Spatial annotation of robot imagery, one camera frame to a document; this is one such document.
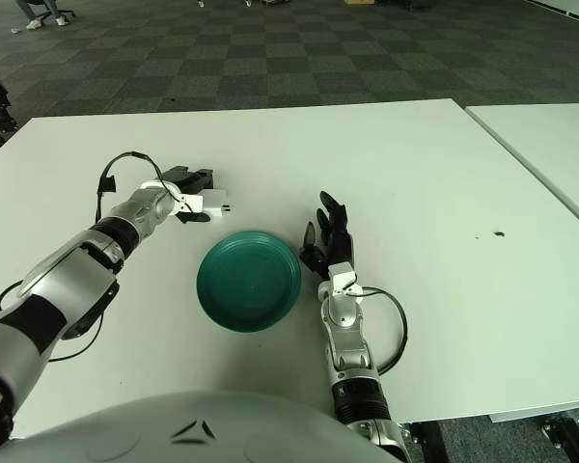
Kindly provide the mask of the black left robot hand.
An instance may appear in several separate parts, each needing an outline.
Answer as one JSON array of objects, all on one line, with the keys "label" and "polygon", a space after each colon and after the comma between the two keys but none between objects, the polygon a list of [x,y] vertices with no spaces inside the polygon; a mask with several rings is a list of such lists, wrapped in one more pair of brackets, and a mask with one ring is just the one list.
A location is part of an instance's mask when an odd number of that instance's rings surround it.
[{"label": "black left robot hand", "polygon": [[190,195],[202,199],[201,207],[194,207],[190,202],[182,202],[179,205],[176,216],[183,224],[189,222],[207,223],[211,221],[211,215],[204,211],[203,205],[206,203],[206,197],[214,189],[212,170],[190,171],[186,166],[176,166],[163,172],[161,179],[177,188],[177,196]]}]

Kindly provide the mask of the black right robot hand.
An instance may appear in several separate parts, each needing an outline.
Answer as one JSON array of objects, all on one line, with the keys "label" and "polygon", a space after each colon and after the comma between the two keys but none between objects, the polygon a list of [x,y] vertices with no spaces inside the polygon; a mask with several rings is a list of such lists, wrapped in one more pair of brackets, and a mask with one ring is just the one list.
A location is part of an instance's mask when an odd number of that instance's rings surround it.
[{"label": "black right robot hand", "polygon": [[347,230],[347,214],[344,204],[338,203],[325,191],[319,193],[323,208],[316,212],[320,239],[324,248],[316,244],[316,227],[313,222],[306,226],[300,260],[323,281],[330,279],[329,267],[347,262],[353,264],[352,237]]}]

